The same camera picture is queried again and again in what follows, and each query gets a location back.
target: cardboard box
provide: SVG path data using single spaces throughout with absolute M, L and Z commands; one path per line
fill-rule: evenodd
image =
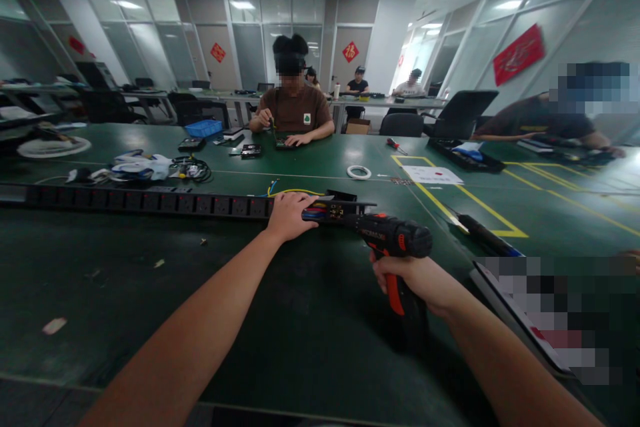
M 346 133 L 367 135 L 369 130 L 371 130 L 371 120 L 349 119 Z

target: blue plastic basket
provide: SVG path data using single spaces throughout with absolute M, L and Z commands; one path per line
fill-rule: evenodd
M 222 122 L 218 120 L 202 120 L 185 127 L 191 137 L 209 137 L 222 132 Z

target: yellow wire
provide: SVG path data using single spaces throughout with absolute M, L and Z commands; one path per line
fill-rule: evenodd
M 311 195 L 320 195 L 320 196 L 324 195 L 324 193 L 312 192 L 311 190 L 303 190 L 303 189 L 288 189 L 288 190 L 280 191 L 278 193 L 287 193 L 287 192 L 290 192 L 290 191 L 299 191 L 299 192 L 304 192 L 304 193 L 310 193 Z M 278 193 L 271 193 L 268 196 L 269 197 L 275 197 L 276 195 L 278 195 Z

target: screwdriver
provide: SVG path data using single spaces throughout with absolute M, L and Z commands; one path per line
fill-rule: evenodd
M 391 147 L 395 148 L 398 152 L 402 153 L 403 155 L 409 155 L 407 152 L 405 152 L 404 150 L 402 150 L 400 148 L 400 144 L 399 143 L 395 143 L 395 140 L 392 139 L 391 137 L 389 137 L 387 139 L 387 145 L 390 145 Z
M 483 246 L 490 249 L 490 254 L 498 254 L 500 257 L 524 257 L 518 249 L 508 244 L 503 239 L 495 235 L 491 230 L 469 215 L 456 212 L 454 209 L 445 204 L 467 230 L 469 235 L 478 240 Z

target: power strip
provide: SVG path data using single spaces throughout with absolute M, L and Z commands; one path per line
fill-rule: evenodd
M 0 183 L 0 205 L 70 210 L 119 211 L 144 214 L 175 214 L 265 220 L 273 210 L 273 198 L 240 195 L 212 195 L 171 191 L 114 189 L 54 185 Z M 328 201 L 347 214 L 364 214 L 376 203 Z M 341 218 L 314 219 L 325 224 L 342 224 Z

